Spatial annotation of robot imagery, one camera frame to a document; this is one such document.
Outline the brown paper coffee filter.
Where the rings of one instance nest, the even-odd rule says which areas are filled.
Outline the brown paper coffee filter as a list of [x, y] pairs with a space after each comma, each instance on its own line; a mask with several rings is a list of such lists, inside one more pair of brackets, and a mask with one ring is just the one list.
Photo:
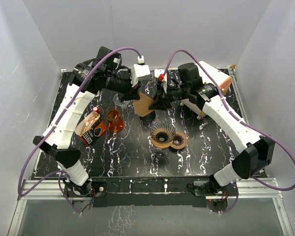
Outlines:
[[140, 117], [144, 117], [153, 111], [149, 109], [149, 106], [154, 100], [141, 92], [139, 93], [139, 97], [139, 100], [134, 100], [133, 102], [134, 113]]

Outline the orange coffee filter box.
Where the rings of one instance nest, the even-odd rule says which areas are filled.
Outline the orange coffee filter box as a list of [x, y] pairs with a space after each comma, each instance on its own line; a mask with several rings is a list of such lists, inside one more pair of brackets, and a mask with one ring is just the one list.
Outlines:
[[106, 130], [101, 115], [96, 111], [92, 111], [77, 125], [75, 133], [86, 146], [91, 146]]

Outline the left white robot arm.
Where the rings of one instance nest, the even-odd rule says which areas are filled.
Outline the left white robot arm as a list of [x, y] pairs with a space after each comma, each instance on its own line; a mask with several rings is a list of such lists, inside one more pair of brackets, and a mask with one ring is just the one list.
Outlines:
[[110, 50], [102, 46], [95, 58], [77, 64], [70, 74], [65, 96], [54, 119], [47, 130], [33, 140], [36, 149], [41, 149], [57, 162], [67, 178], [65, 183], [80, 196], [89, 195], [92, 184], [80, 161], [81, 152], [71, 145], [71, 138], [86, 107], [102, 89], [122, 93], [123, 101], [138, 100], [139, 80], [149, 75], [144, 56], [139, 54], [129, 75], [120, 77], [120, 52], [124, 50], [133, 48]]

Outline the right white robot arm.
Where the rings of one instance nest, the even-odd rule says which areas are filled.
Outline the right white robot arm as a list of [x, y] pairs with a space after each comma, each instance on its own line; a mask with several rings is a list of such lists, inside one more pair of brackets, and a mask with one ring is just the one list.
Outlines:
[[179, 81], [168, 86], [165, 70], [156, 69], [157, 91], [151, 110], [170, 109], [179, 101], [200, 118], [209, 116], [233, 142], [238, 156], [221, 170], [212, 174], [200, 190], [221, 195], [227, 185], [249, 179], [272, 161], [275, 142], [260, 131], [247, 126], [244, 119], [227, 103], [225, 93], [232, 79], [229, 75], [204, 61], [185, 63], [177, 69]]

